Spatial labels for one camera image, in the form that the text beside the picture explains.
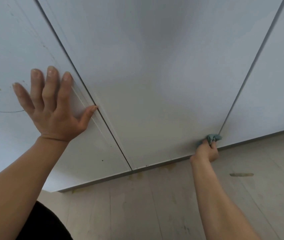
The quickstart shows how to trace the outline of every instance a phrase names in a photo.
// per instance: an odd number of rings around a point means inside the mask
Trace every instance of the white cabinet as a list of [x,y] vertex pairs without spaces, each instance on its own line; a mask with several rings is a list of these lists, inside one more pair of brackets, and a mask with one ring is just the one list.
[[282,0],[39,0],[133,169],[218,133]]
[[[0,171],[24,153],[39,136],[20,107],[11,84],[30,89],[30,69],[54,65],[70,71],[75,84],[72,107],[76,115],[93,104],[34,0],[0,0]],[[44,189],[61,190],[129,171],[101,115],[70,143],[49,175]]]
[[221,132],[219,146],[284,130],[284,9]]

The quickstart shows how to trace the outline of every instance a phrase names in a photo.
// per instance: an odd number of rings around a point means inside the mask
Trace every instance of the green cloth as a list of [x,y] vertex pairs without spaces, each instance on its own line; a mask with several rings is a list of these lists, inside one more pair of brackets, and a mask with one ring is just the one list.
[[[211,145],[213,141],[219,141],[222,140],[222,137],[219,134],[209,134],[206,136],[206,139],[208,140],[208,143]],[[196,148],[198,148],[199,145],[202,144],[202,141],[199,141],[196,144]]]

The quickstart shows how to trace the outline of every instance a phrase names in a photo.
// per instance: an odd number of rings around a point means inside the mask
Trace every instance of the black pants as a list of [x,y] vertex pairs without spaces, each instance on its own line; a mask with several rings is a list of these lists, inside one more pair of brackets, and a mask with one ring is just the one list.
[[60,219],[37,201],[16,239],[72,240],[72,237]]

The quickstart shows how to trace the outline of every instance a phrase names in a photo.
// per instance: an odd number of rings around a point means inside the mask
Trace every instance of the wooden floor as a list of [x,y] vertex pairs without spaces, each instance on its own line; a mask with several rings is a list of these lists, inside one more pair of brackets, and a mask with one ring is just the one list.
[[[284,240],[284,134],[221,151],[213,167],[260,236]],[[205,239],[189,161],[73,192],[42,191],[39,201],[74,240]]]

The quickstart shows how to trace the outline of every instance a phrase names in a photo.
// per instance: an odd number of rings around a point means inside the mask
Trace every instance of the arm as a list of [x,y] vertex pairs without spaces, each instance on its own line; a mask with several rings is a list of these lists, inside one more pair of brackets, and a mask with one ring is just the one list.
[[69,98],[72,77],[63,75],[57,99],[58,71],[48,67],[46,82],[31,71],[31,93],[13,84],[17,98],[40,131],[35,144],[0,172],[0,239],[15,239],[24,226],[52,168],[68,143],[82,133],[97,106],[88,107],[80,120],[72,116]]
[[218,158],[215,142],[212,148],[203,141],[190,158],[200,216],[208,240],[261,240],[241,210],[224,192],[211,162]]

